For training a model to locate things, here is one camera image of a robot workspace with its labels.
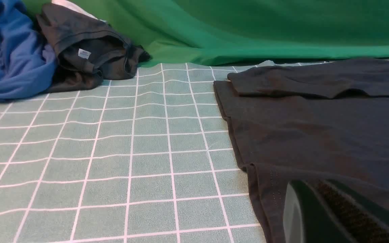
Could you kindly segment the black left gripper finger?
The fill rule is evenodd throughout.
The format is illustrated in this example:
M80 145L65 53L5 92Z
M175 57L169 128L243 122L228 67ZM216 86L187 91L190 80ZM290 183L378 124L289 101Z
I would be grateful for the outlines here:
M287 184L287 243L389 243L389 211L333 180Z

